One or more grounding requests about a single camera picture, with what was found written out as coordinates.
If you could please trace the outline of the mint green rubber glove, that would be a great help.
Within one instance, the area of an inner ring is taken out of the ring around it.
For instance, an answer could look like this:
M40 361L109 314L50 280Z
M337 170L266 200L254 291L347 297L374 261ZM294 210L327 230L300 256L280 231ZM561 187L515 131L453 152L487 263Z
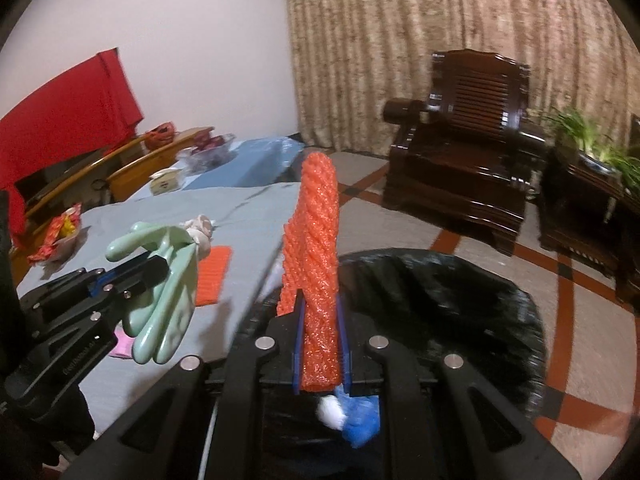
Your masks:
M131 300L122 328L134 340L134 362L165 364L175 355L195 310L198 244L183 226L137 222L107 246L105 258L117 262L137 249L160 258L166 273Z

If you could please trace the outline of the white paper ball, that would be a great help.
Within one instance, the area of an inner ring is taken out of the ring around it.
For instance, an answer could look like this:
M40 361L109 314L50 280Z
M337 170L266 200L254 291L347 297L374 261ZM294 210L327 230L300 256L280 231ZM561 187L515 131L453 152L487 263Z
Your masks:
M204 214L182 222L180 226L188 232L196 245L196 254L198 261L205 259L212 248L212 235L214 230L214 222Z

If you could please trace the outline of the orange foam net sleeve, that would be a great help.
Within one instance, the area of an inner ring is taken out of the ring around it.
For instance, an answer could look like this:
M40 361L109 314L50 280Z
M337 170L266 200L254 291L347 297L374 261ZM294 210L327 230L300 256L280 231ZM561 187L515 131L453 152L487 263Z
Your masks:
M294 214L283 231L283 276L277 314L305 300L302 380L307 392L331 391L341 383L337 327L337 234L340 196L328 155L313 152L302 165Z

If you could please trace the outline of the blue and white crumpled trash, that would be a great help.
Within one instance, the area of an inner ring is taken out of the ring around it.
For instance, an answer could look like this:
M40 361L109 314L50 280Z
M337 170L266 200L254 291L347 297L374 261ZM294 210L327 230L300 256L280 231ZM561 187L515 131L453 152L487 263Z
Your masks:
M380 398L350 396L342 385L320 396L316 414L324 426L338 431L353 448L362 448L381 431Z

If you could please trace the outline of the black lined trash bin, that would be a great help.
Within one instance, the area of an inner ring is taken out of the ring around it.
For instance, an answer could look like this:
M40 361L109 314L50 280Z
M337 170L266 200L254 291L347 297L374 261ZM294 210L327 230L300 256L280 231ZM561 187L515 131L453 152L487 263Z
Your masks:
M512 282L454 255L422 249L356 252L337 259L340 304L367 315L422 360L460 354L534 424L544 393L546 347L533 299ZM265 335L280 288L244 318L230 352ZM342 435L324 426L320 396L295 387L262 392L260 436L322 443Z

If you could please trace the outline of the bowl of red snack packets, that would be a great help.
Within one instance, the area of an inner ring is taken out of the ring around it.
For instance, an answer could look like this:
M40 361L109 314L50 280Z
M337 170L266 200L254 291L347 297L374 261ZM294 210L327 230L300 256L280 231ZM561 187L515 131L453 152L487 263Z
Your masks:
M70 256L81 231L81 209L81 203L73 204L51 221L42 244L27 257L31 266L62 262Z

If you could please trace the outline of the orange foam net piece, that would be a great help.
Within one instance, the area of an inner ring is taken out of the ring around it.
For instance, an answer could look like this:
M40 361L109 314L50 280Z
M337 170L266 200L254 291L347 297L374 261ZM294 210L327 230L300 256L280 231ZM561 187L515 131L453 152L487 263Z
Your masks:
M209 255L198 263L198 287L195 305L204 307L216 304L226 276L232 249L229 246L214 246Z

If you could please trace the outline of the beige tissue box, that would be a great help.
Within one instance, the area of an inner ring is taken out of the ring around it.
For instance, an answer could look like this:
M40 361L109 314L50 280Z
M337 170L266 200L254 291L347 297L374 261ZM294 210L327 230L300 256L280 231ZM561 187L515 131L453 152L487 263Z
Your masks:
M184 174L180 168L164 168L150 175L150 192L153 196L180 190Z

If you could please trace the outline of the grey blue tablecloth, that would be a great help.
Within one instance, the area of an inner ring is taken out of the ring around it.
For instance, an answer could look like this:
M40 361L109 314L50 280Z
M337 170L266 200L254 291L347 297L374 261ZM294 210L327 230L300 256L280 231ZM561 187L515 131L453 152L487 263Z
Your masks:
M171 359L195 354L205 361L223 358L246 311L254 304L262 282L280 252L283 226L297 203L296 183L260 188L202 188L111 204L91 209L82 217L86 238L62 266L33 266L17 286L19 295L70 271L109 269L107 245L134 223L176 224L204 214L214 222L213 243L231 249L226 275L216 304L198 307L186 336Z

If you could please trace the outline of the red cloth cover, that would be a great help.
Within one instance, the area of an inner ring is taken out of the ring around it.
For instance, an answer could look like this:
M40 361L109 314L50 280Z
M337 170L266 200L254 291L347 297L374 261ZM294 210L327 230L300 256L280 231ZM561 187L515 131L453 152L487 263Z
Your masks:
M32 92L1 119L1 188L9 232L25 232L18 181L58 162L128 142L143 119L116 49L97 53Z

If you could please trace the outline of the glass bowl of red fruit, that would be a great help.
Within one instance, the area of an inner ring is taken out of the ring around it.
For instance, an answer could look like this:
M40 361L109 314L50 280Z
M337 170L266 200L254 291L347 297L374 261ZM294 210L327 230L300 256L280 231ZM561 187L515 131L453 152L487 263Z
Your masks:
M232 133L213 136L210 132L201 132L194 136L194 145L181 150L176 159L189 174L202 174L232 159L234 140Z

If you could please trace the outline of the light blue table cover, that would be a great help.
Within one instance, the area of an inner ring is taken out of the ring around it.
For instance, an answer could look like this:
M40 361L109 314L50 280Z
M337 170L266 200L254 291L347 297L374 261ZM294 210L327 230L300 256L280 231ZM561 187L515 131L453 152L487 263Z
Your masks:
M304 148L302 142L289 136L233 141L232 159L219 167L202 174L189 174L180 162L171 167L180 168L184 174L183 186L178 191L201 188L254 188L277 182L298 181ZM147 183L127 198L127 202L152 196Z

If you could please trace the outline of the dark wooden side table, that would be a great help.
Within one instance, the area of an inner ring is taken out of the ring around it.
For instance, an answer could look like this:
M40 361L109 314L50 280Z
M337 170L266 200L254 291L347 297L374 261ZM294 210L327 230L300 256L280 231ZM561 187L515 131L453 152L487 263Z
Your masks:
M569 148L547 159L538 198L540 244L612 276L639 307L639 200L613 168Z

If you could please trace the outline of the green potted plant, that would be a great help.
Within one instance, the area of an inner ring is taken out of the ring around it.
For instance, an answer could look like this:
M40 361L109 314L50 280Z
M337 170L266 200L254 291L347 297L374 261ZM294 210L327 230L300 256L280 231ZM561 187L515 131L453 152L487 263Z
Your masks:
M582 162L603 177L613 177L639 193L639 157L602 133L598 124L574 107L554 108L544 118L554 134L554 148L568 162Z

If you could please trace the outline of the beige patterned curtain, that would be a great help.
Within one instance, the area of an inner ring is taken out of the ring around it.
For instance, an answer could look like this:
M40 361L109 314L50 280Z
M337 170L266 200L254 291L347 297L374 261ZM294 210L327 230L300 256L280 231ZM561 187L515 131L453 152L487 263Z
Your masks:
M423 100L436 51L528 65L535 114L574 107L618 144L639 111L639 49L608 0L286 0L303 139L384 155L390 98Z

